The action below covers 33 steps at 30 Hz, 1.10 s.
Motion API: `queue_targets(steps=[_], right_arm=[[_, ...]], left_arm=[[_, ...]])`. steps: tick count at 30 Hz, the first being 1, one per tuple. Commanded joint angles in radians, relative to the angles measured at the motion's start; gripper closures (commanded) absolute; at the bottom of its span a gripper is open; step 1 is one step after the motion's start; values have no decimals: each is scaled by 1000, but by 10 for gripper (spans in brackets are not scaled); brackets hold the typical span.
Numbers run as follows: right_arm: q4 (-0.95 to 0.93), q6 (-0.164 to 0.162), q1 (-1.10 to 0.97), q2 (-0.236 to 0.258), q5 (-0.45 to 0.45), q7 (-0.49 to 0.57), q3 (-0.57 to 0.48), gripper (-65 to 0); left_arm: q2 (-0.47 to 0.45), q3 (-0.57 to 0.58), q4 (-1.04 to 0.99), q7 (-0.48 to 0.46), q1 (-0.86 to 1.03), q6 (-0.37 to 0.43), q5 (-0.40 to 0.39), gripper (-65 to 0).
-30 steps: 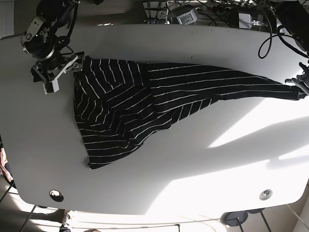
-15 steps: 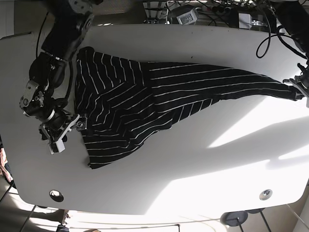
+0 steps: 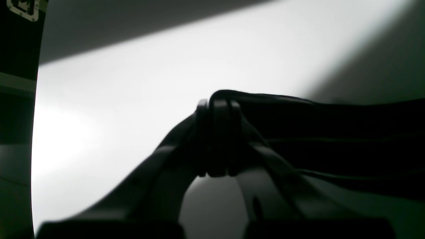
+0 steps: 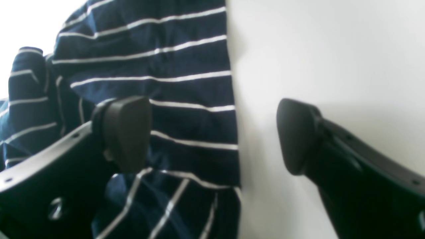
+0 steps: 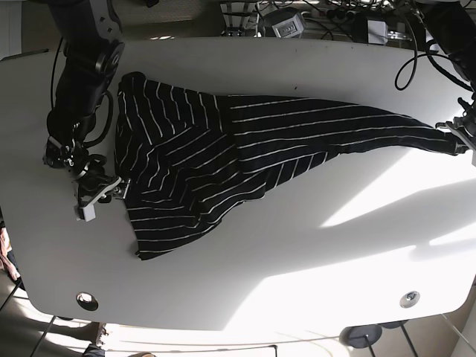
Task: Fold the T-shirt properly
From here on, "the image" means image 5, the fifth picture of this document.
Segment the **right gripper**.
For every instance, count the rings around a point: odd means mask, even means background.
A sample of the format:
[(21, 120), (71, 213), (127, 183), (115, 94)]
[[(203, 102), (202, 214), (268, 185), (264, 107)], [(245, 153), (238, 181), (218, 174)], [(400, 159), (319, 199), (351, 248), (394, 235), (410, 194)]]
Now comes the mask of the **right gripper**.
[(110, 203), (112, 199), (125, 199), (130, 189), (130, 179), (108, 176), (105, 173), (84, 170), (73, 178), (76, 212), (92, 210), (96, 203)]

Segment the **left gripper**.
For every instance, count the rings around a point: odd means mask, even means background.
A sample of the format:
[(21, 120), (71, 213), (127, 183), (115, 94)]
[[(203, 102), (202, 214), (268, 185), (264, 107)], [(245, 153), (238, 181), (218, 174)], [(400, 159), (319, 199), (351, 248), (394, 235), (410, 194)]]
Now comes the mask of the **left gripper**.
[(439, 122), (436, 129), (449, 131), (456, 136), (463, 145), (472, 151), (475, 156), (475, 113), (465, 112), (462, 116), (454, 117), (453, 120)]

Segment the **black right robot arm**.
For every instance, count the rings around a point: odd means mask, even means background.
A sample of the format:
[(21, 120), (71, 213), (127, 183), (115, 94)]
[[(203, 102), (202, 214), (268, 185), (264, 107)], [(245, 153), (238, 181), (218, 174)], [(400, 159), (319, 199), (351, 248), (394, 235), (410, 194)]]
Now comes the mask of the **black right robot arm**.
[(122, 26), (111, 1), (47, 1), (61, 34), (65, 67), (51, 85), (43, 161), (67, 170), (76, 187), (77, 218), (93, 220), (94, 206), (124, 199), (127, 179), (108, 176), (104, 155), (90, 148), (107, 136), (114, 111), (109, 85), (124, 50)]

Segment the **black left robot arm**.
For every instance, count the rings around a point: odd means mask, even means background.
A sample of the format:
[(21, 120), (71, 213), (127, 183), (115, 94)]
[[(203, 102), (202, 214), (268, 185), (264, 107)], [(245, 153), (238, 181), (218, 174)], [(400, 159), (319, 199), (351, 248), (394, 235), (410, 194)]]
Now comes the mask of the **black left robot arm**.
[(399, 139), (399, 145), (429, 152), (459, 155), (475, 151), (475, 21), (459, 1), (415, 1), (425, 29), (440, 47), (460, 75), (456, 79), (446, 70), (434, 64), (441, 74), (453, 83), (466, 86), (472, 93), (472, 101), (462, 98), (458, 103), (463, 115), (438, 123), (421, 133), (412, 132)]

